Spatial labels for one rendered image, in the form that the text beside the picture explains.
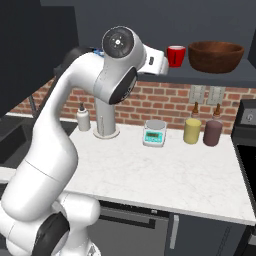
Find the black stove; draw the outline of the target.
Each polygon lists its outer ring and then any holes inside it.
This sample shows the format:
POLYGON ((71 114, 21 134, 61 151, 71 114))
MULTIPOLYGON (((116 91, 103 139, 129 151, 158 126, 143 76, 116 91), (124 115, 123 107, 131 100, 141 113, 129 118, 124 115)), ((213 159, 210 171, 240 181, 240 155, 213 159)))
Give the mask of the black stove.
POLYGON ((242 99, 231 140, 256 218, 256 99, 242 99))

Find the brown wooden bowl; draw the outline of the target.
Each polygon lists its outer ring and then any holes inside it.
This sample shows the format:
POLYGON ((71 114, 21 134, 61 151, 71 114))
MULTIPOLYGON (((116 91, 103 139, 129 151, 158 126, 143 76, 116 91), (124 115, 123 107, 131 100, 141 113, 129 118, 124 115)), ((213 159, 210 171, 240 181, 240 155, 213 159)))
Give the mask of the brown wooden bowl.
POLYGON ((223 74, 232 72, 240 63, 244 48, 235 43, 200 41, 188 45, 188 59, 197 71, 223 74))

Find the dark sink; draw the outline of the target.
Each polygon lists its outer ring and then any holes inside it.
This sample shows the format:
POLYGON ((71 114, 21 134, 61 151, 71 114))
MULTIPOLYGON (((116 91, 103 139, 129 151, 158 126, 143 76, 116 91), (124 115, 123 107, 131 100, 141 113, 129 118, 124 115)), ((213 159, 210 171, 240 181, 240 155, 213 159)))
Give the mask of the dark sink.
POLYGON ((76 125, 48 118, 4 116, 0 120, 0 166, 18 167, 22 160, 46 171, 77 166, 77 150, 69 135, 76 125))

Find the grey dishwasher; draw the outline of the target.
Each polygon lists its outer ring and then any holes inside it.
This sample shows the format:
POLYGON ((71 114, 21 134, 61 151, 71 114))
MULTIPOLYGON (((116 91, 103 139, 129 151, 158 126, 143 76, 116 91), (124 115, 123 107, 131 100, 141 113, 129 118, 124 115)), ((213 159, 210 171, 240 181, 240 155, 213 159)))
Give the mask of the grey dishwasher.
POLYGON ((169 213, 121 203, 100 201, 101 214, 115 217, 146 216, 156 220, 154 229, 101 220, 88 227, 102 256, 164 256, 169 213))

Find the yellow canister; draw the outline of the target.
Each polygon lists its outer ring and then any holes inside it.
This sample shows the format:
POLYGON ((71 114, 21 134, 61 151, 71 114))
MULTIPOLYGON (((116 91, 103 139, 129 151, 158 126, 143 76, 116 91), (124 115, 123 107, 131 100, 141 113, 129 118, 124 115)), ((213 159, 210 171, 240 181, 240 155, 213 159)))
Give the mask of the yellow canister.
POLYGON ((185 121, 183 140, 188 144, 196 144, 201 129, 201 121, 189 118, 185 121))

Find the dark grey wall cabinet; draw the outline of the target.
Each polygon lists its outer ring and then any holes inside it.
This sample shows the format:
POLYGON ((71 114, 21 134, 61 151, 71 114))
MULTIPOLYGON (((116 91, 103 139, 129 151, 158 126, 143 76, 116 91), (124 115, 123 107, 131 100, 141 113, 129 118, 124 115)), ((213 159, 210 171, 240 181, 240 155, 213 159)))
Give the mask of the dark grey wall cabinet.
POLYGON ((215 40, 237 43, 245 52, 227 74, 194 70, 185 60, 166 76, 141 74, 141 81, 256 88, 256 0, 40 0, 43 6, 75 10, 79 43, 99 47, 115 26, 131 28, 150 47, 215 40))

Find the maroon canister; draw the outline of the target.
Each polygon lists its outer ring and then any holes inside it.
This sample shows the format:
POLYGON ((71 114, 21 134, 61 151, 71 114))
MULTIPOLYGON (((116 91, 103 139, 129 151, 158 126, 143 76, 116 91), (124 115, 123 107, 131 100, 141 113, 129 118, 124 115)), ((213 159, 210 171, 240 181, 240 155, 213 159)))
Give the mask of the maroon canister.
POLYGON ((217 120, 210 120, 206 123, 203 142, 207 146, 214 147, 218 144, 222 131, 222 123, 217 120))

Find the dark grey bowl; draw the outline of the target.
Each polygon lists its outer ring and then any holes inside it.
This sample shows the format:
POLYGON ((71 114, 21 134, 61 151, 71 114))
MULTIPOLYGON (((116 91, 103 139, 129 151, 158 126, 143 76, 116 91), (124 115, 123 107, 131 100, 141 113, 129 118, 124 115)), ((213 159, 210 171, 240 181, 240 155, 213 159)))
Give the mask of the dark grey bowl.
POLYGON ((78 46, 70 50, 64 57, 62 63, 54 69, 54 75, 56 79, 65 72, 65 70, 81 55, 86 53, 95 52, 96 48, 78 46))

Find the white soap dispenser bottle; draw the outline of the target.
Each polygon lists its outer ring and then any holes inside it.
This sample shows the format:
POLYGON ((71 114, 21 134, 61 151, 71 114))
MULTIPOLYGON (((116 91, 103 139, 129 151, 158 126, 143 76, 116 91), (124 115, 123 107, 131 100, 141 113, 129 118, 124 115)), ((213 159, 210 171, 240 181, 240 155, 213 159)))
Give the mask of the white soap dispenser bottle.
POLYGON ((88 131, 90 129, 90 116, 88 110, 80 103, 77 111, 77 122, 80 131, 88 131))

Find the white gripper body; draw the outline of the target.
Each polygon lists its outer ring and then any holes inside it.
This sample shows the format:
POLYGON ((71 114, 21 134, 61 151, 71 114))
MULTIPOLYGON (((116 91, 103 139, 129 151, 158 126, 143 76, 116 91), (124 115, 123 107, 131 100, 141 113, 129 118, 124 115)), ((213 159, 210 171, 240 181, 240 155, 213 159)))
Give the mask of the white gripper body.
POLYGON ((166 75, 169 69, 169 63, 163 51, 158 50, 155 57, 156 74, 166 75))

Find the dark tap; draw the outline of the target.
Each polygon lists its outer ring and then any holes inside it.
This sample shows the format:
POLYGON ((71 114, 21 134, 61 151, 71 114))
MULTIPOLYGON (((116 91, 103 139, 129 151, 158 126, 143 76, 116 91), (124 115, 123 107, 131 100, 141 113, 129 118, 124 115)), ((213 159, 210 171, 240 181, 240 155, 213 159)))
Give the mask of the dark tap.
POLYGON ((29 96, 29 102, 30 102, 32 116, 34 118, 36 118, 37 117, 37 108, 36 108, 35 101, 34 101, 34 98, 32 95, 29 96))

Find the white paper towel holder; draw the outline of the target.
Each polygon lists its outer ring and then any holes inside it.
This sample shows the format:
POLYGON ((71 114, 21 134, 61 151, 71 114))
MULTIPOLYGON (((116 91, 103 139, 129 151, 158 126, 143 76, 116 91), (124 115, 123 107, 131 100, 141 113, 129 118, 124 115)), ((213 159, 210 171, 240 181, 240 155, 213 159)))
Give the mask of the white paper towel holder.
POLYGON ((116 126, 115 106, 109 105, 98 98, 94 98, 96 110, 96 128, 94 135, 99 139, 112 139, 119 135, 120 130, 116 126))

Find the red cup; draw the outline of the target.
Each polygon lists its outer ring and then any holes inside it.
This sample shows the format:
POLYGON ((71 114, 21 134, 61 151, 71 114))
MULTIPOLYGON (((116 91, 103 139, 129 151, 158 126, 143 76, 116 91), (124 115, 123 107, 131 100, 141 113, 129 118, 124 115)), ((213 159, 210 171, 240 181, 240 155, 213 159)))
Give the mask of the red cup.
POLYGON ((183 63, 186 48, 184 46, 169 46, 167 59, 170 67, 180 67, 183 63))

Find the dark grey base cabinet door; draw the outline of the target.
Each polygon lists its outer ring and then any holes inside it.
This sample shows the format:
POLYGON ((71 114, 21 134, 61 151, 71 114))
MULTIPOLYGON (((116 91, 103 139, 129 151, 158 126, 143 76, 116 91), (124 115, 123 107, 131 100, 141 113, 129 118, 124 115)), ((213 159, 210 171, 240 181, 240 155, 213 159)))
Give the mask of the dark grey base cabinet door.
POLYGON ((245 228, 242 224, 170 213, 164 256, 235 256, 245 228), (179 215, 179 227, 172 250, 174 215, 179 215))

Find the brown bottle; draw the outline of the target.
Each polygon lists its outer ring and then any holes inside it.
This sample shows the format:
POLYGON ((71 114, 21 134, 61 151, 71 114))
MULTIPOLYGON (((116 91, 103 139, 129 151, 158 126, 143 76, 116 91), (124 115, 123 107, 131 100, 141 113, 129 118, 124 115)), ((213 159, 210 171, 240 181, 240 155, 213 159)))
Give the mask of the brown bottle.
POLYGON ((213 120, 221 121, 221 112, 220 112, 220 104, 217 104, 216 109, 214 110, 213 113, 213 120))

